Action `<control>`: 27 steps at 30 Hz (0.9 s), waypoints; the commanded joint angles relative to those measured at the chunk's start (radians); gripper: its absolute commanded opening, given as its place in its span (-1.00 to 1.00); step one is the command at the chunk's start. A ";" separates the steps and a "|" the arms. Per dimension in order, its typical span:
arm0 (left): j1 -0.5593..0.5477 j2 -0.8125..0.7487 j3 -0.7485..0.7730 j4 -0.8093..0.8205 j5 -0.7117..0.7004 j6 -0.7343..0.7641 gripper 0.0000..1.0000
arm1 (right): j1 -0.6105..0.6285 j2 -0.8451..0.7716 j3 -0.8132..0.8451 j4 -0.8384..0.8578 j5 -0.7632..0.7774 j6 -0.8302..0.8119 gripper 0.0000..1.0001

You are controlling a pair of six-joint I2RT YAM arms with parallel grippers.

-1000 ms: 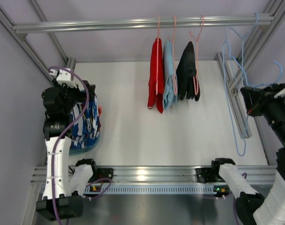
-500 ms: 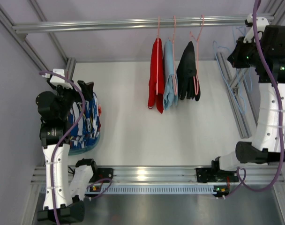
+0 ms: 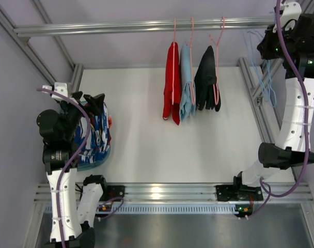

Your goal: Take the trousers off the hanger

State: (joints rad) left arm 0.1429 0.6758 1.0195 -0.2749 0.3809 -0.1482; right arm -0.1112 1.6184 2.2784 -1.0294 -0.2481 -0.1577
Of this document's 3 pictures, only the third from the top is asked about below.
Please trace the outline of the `light blue wire hanger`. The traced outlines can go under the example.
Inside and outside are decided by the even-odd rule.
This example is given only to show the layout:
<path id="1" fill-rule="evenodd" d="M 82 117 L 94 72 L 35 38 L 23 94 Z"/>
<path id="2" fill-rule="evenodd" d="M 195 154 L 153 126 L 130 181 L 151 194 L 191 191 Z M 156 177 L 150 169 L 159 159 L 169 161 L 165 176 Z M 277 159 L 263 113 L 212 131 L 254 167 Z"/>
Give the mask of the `light blue wire hanger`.
<path id="1" fill-rule="evenodd" d="M 258 78 L 259 89 L 261 89 L 260 80 L 263 80 L 264 85 L 266 85 L 267 71 L 265 66 L 262 65 L 265 60 L 258 58 L 258 51 L 256 50 L 256 48 L 254 48 L 254 40 L 260 42 L 262 41 L 263 36 L 257 30 L 245 31 L 242 33 L 242 35 L 246 46 L 249 62 L 253 66 L 254 72 Z"/>

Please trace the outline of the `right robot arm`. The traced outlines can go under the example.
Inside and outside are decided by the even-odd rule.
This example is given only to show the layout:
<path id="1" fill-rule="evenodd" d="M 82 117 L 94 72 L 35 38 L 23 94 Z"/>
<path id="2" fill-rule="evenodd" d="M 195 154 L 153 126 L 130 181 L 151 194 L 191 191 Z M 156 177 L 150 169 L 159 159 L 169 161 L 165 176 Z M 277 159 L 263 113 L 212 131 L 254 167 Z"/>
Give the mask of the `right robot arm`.
<path id="1" fill-rule="evenodd" d="M 276 12 L 276 24 L 265 32 L 257 47 L 262 58 L 281 58 L 286 70 L 286 105 L 275 143 L 261 143 L 258 160 L 234 178 L 233 195 L 238 200 L 262 200 L 262 192 L 277 198 L 291 194 L 303 179 L 309 164 L 310 129 L 314 114 L 314 14 L 286 15 Z M 287 192 L 271 193 L 264 182 L 280 170 L 300 167 L 300 175 Z"/>

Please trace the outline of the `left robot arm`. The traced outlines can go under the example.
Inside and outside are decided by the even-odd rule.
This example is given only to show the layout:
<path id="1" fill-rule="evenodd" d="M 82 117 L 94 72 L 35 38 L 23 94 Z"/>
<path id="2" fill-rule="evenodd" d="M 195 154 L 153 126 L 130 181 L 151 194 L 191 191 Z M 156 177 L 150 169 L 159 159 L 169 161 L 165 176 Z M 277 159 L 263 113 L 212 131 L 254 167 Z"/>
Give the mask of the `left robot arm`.
<path id="1" fill-rule="evenodd" d="M 52 231 L 45 247 L 94 247 L 95 211 L 107 184 L 102 175 L 90 175 L 77 188 L 76 174 L 108 158 L 111 119 L 104 94 L 79 91 L 59 104 L 60 113 L 45 110 L 36 120 L 52 197 Z"/>

